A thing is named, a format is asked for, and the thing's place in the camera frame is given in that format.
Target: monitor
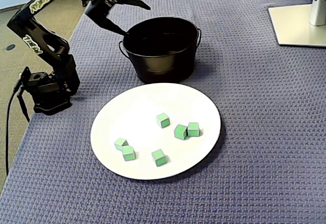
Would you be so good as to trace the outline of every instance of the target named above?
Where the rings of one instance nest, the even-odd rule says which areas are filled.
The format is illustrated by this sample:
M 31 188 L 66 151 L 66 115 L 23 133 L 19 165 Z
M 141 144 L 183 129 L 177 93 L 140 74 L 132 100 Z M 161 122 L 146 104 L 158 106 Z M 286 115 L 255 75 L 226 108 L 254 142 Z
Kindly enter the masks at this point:
M 280 45 L 326 47 L 326 0 L 268 11 Z

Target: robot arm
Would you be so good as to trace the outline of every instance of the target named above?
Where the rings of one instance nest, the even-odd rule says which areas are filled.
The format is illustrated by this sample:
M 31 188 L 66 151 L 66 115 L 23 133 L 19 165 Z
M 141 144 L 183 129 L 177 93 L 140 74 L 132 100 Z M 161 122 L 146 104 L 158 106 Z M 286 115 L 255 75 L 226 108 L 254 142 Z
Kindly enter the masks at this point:
M 53 115 L 71 106 L 70 96 L 77 92 L 80 81 L 76 72 L 74 58 L 69 54 L 68 41 L 47 30 L 35 18 L 38 12 L 54 0 L 31 0 L 24 5 L 8 22 L 7 26 L 15 32 L 40 58 L 53 67 L 51 74 L 31 73 L 25 68 L 20 78 L 21 91 L 18 94 L 22 110 L 22 92 L 29 92 L 34 100 L 34 111 Z M 97 25 L 121 35 L 128 35 L 107 19 L 114 4 L 129 4 L 150 9 L 141 0 L 90 0 L 85 14 Z

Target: green block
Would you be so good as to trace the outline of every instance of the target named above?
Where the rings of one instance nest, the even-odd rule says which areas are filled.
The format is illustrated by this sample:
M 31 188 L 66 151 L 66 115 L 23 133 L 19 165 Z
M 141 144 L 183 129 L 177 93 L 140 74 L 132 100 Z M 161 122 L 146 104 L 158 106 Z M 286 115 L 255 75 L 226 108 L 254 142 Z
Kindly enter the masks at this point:
M 125 161 L 136 159 L 136 153 L 131 146 L 122 147 L 122 155 Z
M 177 125 L 174 129 L 174 136 L 178 139 L 185 140 L 187 137 L 187 127 L 183 125 Z
M 161 166 L 168 162 L 166 155 L 163 153 L 163 151 L 161 149 L 153 152 L 152 157 L 153 157 L 153 160 L 154 160 L 156 166 Z
M 190 122 L 187 128 L 188 136 L 199 136 L 199 124 L 197 122 Z
M 161 128 L 165 128 L 170 125 L 170 119 L 165 113 L 156 116 L 156 121 Z
M 122 147 L 127 146 L 128 142 L 124 138 L 118 138 L 115 142 L 114 145 L 116 146 L 117 150 L 122 151 Z

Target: blue tablecloth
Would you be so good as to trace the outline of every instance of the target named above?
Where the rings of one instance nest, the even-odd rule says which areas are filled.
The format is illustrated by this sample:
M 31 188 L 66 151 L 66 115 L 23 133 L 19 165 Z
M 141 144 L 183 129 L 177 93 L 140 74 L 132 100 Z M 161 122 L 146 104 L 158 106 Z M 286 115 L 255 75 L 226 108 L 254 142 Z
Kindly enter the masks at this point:
M 141 85 L 122 37 L 83 16 L 70 40 L 81 79 L 73 106 L 34 115 L 0 198 L 0 223 L 326 223 L 326 50 L 281 47 L 268 7 L 311 0 L 143 0 L 115 6 L 129 29 L 177 16 L 203 32 L 184 84 L 219 108 L 218 145 L 171 179 L 136 181 L 97 160 L 100 109 Z

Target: black bucket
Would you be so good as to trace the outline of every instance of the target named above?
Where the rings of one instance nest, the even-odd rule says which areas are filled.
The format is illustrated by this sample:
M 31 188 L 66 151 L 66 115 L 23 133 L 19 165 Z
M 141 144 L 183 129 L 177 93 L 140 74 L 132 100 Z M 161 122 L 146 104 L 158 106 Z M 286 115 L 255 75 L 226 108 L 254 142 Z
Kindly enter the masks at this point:
M 174 17 L 149 19 L 133 26 L 121 43 L 144 83 L 180 82 L 194 71 L 201 31 Z

